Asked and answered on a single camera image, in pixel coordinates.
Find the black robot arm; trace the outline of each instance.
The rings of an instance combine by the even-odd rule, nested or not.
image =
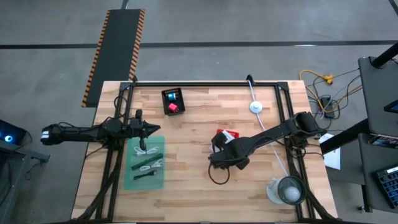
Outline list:
[[[149,124],[142,120],[142,110],[136,111],[136,116],[129,119],[128,125],[123,125],[118,118],[107,118],[99,125],[89,128],[63,126],[62,123],[51,124],[43,128],[41,142],[51,146],[64,141],[100,142],[106,144],[114,139],[129,139],[140,137],[140,147],[145,150],[143,138],[148,138],[160,129],[159,125]]]
[[[282,124],[250,138],[241,137],[226,143],[227,138],[223,133],[216,134],[211,140],[214,153],[210,155],[209,160],[214,168],[236,166],[242,170],[250,162],[248,157],[261,146],[285,136],[295,138],[295,142],[300,144],[306,144],[307,138],[325,133],[325,130],[318,127],[311,113],[297,113]]]

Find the white cable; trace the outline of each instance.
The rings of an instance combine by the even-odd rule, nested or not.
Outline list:
[[[159,150],[159,147],[153,147],[152,149],[144,151],[140,147],[135,146],[134,150],[136,151],[137,156],[143,156],[156,153]]]
[[[251,82],[250,82],[249,80],[248,80],[248,83],[249,83],[249,86],[250,86],[251,96],[253,97],[253,101],[255,101],[256,99],[254,98],[253,87],[251,86]],[[259,123],[260,123],[260,125],[261,125],[262,130],[266,131],[266,128],[264,127],[264,125],[262,125],[262,122],[261,122],[261,118],[260,118],[259,113],[256,113],[256,115],[257,115],[257,119],[259,120]],[[270,143],[270,145],[271,145],[271,147],[272,147],[272,150],[274,150],[275,156],[276,156],[276,158],[278,159],[278,162],[279,162],[279,164],[280,164],[280,167],[281,167],[282,170],[284,171],[285,176],[288,176],[288,174],[287,174],[287,172],[286,172],[286,170],[285,170],[285,167],[284,167],[282,161],[279,159],[278,153],[276,153],[276,150],[275,150],[275,148],[274,148],[273,143]]]
[[[261,128],[263,129],[263,130],[266,130],[266,128],[264,127],[264,125],[262,125],[262,122],[261,122],[261,119],[260,119],[260,115],[259,114],[256,114],[257,115],[257,119],[259,120],[259,123],[260,123],[260,125],[261,125]]]
[[[251,86],[250,80],[248,80],[248,83],[249,83],[249,86],[250,86],[251,96],[253,97],[253,101],[255,101],[256,99],[254,98],[254,91],[253,91],[253,87]]]
[[[152,168],[159,168],[159,167],[162,167],[163,166],[163,159],[159,159],[158,161],[156,161],[156,162],[154,162],[152,165],[150,165],[150,166],[142,166],[142,167],[140,167],[139,168],[139,170],[141,171],[141,172],[144,172],[144,171],[147,171],[147,170],[149,170],[149,169],[152,169]]]

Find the butcher block tabletop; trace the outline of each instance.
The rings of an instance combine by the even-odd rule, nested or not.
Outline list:
[[[289,84],[294,113],[311,111],[304,82],[286,82]],[[102,123],[108,116],[114,116],[113,101],[119,93],[119,86],[120,82],[104,82],[95,124]],[[186,111],[184,114],[167,116],[164,114],[161,91],[172,88],[174,87],[134,87],[130,117],[134,116],[137,109],[142,109],[144,120],[161,126],[152,136],[165,138],[165,182],[162,190],[125,190],[125,144],[113,221],[297,221],[294,206],[276,205],[267,197],[268,183],[273,178],[284,176],[270,144],[257,149],[250,156],[250,163],[244,170],[231,167],[231,177],[227,184],[214,184],[208,176],[208,156],[211,154],[209,146],[217,129],[236,131],[240,136],[253,136],[262,132],[256,115],[249,110],[249,104],[252,102],[249,87],[181,87]],[[254,94],[256,100],[263,105],[260,117],[265,128],[279,125],[274,88],[255,86]],[[282,102],[285,116],[288,118],[283,94]],[[89,143],[86,153],[99,147],[99,143]],[[275,143],[274,147],[284,167],[289,171],[284,147]],[[307,152],[321,153],[321,150],[319,147],[309,146]],[[100,190],[105,159],[106,149],[102,149],[85,160],[72,218],[80,216]],[[311,191],[326,210],[337,217],[323,158],[317,154],[307,154],[304,161]],[[224,181],[227,176],[226,171],[221,169],[212,170],[211,173],[219,182]],[[108,202],[109,197],[106,197],[104,217],[108,211]]]

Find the yellow cable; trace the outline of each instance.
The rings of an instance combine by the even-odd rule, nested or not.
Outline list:
[[[327,84],[329,84],[329,85],[331,85],[331,84],[333,83],[333,82],[332,82],[332,81],[333,81],[333,75],[329,75],[329,76],[328,76],[328,75],[320,75],[320,74],[318,74],[317,72],[314,72],[314,71],[311,71],[311,70],[302,70],[302,71],[300,72],[300,74],[298,75],[298,76],[300,77],[300,80],[303,80],[302,75],[303,75],[303,73],[305,73],[305,72],[312,73],[312,74],[314,74],[314,75],[316,75],[316,76],[318,76],[318,77],[323,78],[323,79],[327,82]],[[346,98],[346,97],[350,96],[351,94],[354,94],[354,93],[356,93],[357,91],[361,90],[361,89],[362,89],[362,85],[359,85],[359,86],[353,88],[351,91],[348,92],[348,94],[345,94],[343,97],[341,97],[339,100],[337,100],[337,101],[336,101],[336,102],[337,102],[336,106],[334,106],[334,107],[331,109],[331,111],[327,111],[327,110],[325,110],[325,109],[323,108],[323,106],[322,106],[322,104],[321,104],[321,101],[319,100],[318,96],[317,96],[309,87],[306,86],[306,89],[314,96],[314,98],[315,98],[316,101],[318,102],[318,105],[319,105],[319,107],[322,109],[322,111],[324,111],[324,112],[326,112],[326,113],[332,113],[332,112],[334,112],[334,110],[338,107],[338,105],[341,103],[341,101],[343,101],[344,98]]]

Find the green tray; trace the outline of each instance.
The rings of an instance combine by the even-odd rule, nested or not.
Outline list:
[[[153,147],[159,147],[159,150],[155,154],[137,156],[134,147],[139,147],[139,138],[132,138],[127,142],[127,156],[126,156],[126,175],[124,176],[124,189],[125,190],[158,190],[164,187],[164,166],[165,166],[165,140],[163,136],[151,136],[145,139],[147,150]],[[136,165],[142,161],[150,159],[157,154],[163,154],[163,167],[150,169],[141,172],[139,169],[131,170],[133,165]],[[143,177],[138,180],[134,180],[134,176],[146,174],[152,170],[156,170],[157,174],[153,176]]]

